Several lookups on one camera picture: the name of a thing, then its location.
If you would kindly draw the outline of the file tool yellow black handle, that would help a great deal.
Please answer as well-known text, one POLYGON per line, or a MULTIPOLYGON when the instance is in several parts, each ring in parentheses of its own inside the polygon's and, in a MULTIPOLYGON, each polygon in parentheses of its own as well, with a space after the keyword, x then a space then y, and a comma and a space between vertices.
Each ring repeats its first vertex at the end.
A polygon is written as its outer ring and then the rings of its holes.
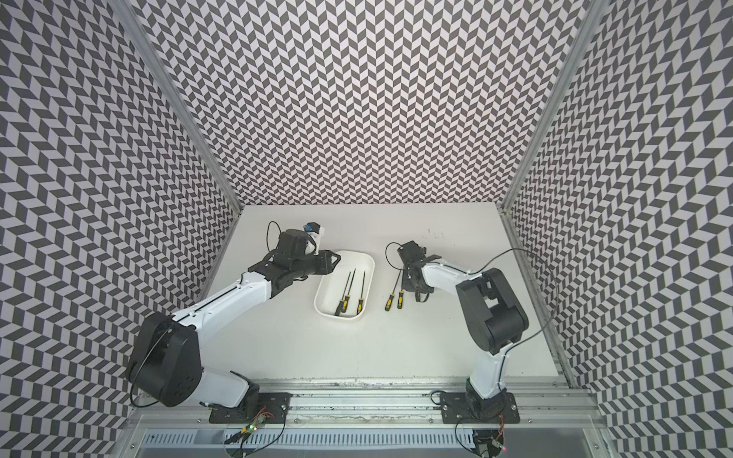
POLYGON ((357 316, 359 316, 359 315, 362 314, 362 312, 364 311, 364 307, 365 307, 365 301, 366 301, 366 299, 365 299, 366 298, 365 293, 366 293, 366 279, 367 279, 367 275, 366 274, 367 274, 367 271, 365 270, 363 272, 363 276, 362 276, 360 297, 359 297, 359 301, 358 301, 358 305, 357 305, 357 312, 356 312, 356 315, 357 316))

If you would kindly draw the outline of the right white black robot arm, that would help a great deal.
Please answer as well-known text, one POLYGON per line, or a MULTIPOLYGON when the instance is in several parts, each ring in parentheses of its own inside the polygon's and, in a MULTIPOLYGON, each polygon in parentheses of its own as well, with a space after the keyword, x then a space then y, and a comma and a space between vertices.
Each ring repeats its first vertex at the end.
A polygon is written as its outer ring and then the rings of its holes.
POLYGON ((459 301, 467 330, 480 353, 467 380, 465 400, 471 417, 488 420, 505 410, 508 353, 529 328, 529 318, 503 272, 470 272, 430 255, 413 240, 400 244, 402 286, 422 303, 441 290, 459 301))

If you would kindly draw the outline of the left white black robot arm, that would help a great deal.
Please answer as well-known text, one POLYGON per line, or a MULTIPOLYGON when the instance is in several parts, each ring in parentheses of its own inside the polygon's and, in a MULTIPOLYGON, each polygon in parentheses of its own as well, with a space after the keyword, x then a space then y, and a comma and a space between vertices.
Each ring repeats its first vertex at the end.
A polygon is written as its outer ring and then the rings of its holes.
POLYGON ((280 234, 277 246, 234 284, 171 315, 154 312, 146 317, 124 373, 131 388, 168 408, 192 400, 212 410, 255 417, 259 386, 238 372, 206 368, 202 349, 225 326, 294 282, 332 273, 341 257, 322 249, 323 234, 318 223, 288 229, 280 234))

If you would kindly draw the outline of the white plastic storage tray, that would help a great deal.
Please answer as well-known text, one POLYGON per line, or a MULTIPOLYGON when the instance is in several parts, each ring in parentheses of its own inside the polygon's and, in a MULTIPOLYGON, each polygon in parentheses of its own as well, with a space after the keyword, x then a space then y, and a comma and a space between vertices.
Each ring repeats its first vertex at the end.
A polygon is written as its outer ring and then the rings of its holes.
POLYGON ((338 322, 361 320, 367 309, 375 261, 367 253, 341 250, 334 271, 324 276, 314 299, 316 312, 338 322))

